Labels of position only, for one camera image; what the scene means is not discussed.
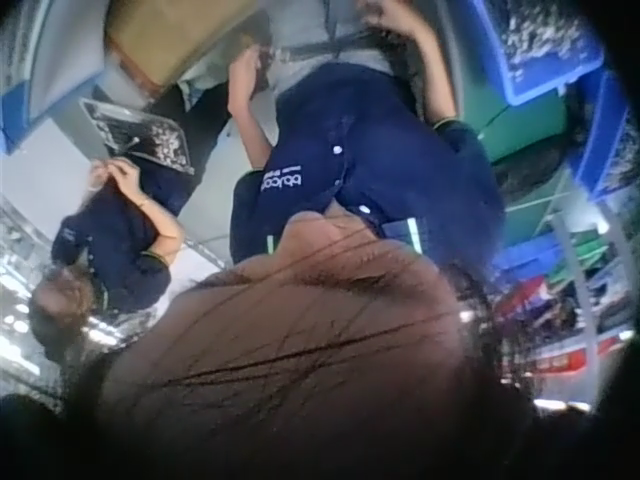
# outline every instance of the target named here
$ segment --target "blue bin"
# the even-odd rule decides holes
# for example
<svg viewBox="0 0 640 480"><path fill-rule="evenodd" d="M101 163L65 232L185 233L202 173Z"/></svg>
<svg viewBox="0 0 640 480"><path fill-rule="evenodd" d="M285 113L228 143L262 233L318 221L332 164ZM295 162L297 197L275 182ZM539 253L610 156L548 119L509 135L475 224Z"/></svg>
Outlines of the blue bin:
<svg viewBox="0 0 640 480"><path fill-rule="evenodd" d="M631 110L622 83L613 72L591 73L581 79L578 86L586 109L592 112L592 119L587 143L583 151L571 155L569 165L574 178L590 197L599 200L624 187L609 188L605 179Z"/></svg>
<svg viewBox="0 0 640 480"><path fill-rule="evenodd" d="M503 92L510 105L522 105L547 92L562 89L604 63L604 48L593 32L585 31L580 46L567 58L549 54L529 60L522 64L522 74L516 80L484 0L462 1L466 2L464 11L469 33L477 45L487 78Z"/></svg>

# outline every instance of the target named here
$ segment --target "navy blue uniform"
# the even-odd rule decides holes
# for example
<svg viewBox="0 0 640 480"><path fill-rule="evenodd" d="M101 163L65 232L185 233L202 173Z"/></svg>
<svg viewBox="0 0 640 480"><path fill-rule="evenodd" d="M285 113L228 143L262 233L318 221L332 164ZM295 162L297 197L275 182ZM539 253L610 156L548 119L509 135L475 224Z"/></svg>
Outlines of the navy blue uniform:
<svg viewBox="0 0 640 480"><path fill-rule="evenodd" d="M235 188L235 262L266 253L267 238L277 243L293 215L324 213L335 198L381 237L439 265L478 273L488 266L504 204L467 125L425 125L393 77L344 63L324 65L285 92L277 114L280 139L266 168Z"/></svg>
<svg viewBox="0 0 640 480"><path fill-rule="evenodd" d="M140 167L142 191L176 217L202 181L206 162L229 119L227 87L209 90L188 113L176 87L151 110L180 124L195 175L128 156ZM157 237L149 218L111 179L82 211L63 220L51 257L71 265L86 250L97 295L95 313L131 313L154 305L171 281L163 259L149 252Z"/></svg>

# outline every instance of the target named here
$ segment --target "woman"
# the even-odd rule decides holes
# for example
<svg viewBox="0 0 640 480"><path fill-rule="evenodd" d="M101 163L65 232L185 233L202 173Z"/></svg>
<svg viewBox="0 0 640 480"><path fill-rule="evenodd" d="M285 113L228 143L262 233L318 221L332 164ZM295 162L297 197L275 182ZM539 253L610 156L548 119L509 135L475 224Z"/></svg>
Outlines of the woman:
<svg viewBox="0 0 640 480"><path fill-rule="evenodd" d="M355 0L269 3L276 52L313 53L287 62L276 55L271 65L275 145L250 105L261 49L247 49L231 66L229 111L253 167L234 192L232 258L272 250L293 217L315 215L346 237L362 231L401 240L438 265L483 274L500 244L504 202L477 134L456 119L438 35L408 2L359 3L361 11ZM426 122L367 25L420 52ZM309 46L318 44L337 51Z"/></svg>
<svg viewBox="0 0 640 480"><path fill-rule="evenodd" d="M229 120L227 97L228 84L218 85L187 113L176 86L150 110L183 129L193 176L127 153L93 163L80 209L63 220L53 242L54 266L31 297L32 330L50 359L61 359L89 316L108 322L164 294L184 242L177 217Z"/></svg>

